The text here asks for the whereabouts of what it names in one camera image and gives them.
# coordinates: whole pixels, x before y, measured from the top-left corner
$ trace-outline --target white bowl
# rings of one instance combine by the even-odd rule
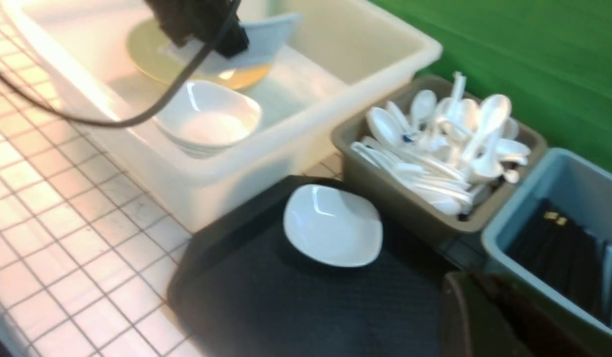
[[[260,126],[260,104],[208,81],[190,81],[156,116],[157,127],[183,151],[228,149]]]
[[[330,266],[365,266],[383,246],[383,224],[369,201],[321,185],[304,185],[292,193],[283,230],[297,250]]]

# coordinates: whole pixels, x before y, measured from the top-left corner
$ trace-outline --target gray-blue bin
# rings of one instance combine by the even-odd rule
[[[612,334],[609,328],[509,258],[505,251],[541,199],[548,198],[594,236],[612,243],[612,174],[563,149],[551,149],[482,232],[489,271],[510,271],[566,309]],[[612,254],[605,282],[612,280]]]

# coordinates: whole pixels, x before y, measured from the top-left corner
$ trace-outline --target gold plate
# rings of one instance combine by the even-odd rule
[[[184,65],[165,53],[161,48],[169,44],[167,36],[159,29],[155,19],[145,20],[129,32],[125,47],[136,68],[158,82],[170,85],[182,72]],[[190,79],[210,81],[232,90],[241,90],[258,83],[263,79],[271,63],[249,68],[238,68],[219,75],[202,75],[195,73]]]

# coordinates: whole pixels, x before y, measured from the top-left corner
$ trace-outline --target black cable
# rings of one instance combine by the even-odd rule
[[[68,115],[66,113],[61,113],[59,111],[54,110],[54,108],[47,107],[45,104],[38,102],[38,100],[30,97],[26,93],[23,93],[23,91],[21,91],[19,88],[17,88],[17,86],[11,83],[4,75],[2,75],[2,73],[0,73],[0,81],[2,81],[8,88],[13,90],[15,93],[20,95],[25,100],[29,101],[34,106],[38,107],[39,109],[42,109],[43,111],[46,111],[47,113],[56,115],[61,119],[65,119],[65,120],[72,121],[72,122],[77,122],[79,124],[99,126],[99,127],[104,127],[104,128],[127,128],[130,126],[136,126],[136,125],[142,124],[143,122],[146,122],[147,120],[151,119],[154,115],[156,115],[158,112],[163,110],[163,108],[167,106],[167,104],[174,97],[174,95],[176,95],[176,93],[179,91],[179,89],[182,87],[185,81],[195,72],[195,70],[199,67],[199,65],[203,63],[204,59],[206,59],[207,56],[209,56],[209,54],[213,50],[215,50],[217,45],[220,43],[220,41],[222,41],[224,36],[226,36],[227,32],[229,31],[229,28],[231,27],[231,23],[236,19],[236,12],[237,12],[238,7],[240,7],[240,2],[241,0],[233,0],[231,2],[231,7],[229,8],[229,12],[226,16],[224,23],[222,24],[222,27],[220,27],[220,31],[218,32],[218,34],[215,36],[215,38],[213,38],[213,40],[202,45],[202,48],[200,49],[198,54],[195,55],[195,57],[193,57],[193,59],[189,62],[186,68],[176,77],[176,79],[172,82],[172,84],[169,86],[167,91],[165,91],[165,94],[163,94],[163,96],[160,97],[160,99],[158,99],[156,103],[154,103],[146,111],[140,113],[137,116],[126,119],[126,120],[101,121],[101,120],[95,120],[95,119],[79,118],[76,116]]]

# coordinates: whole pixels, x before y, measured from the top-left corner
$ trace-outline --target green surface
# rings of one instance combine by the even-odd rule
[[[428,72],[612,172],[612,0],[372,0],[444,46]]]

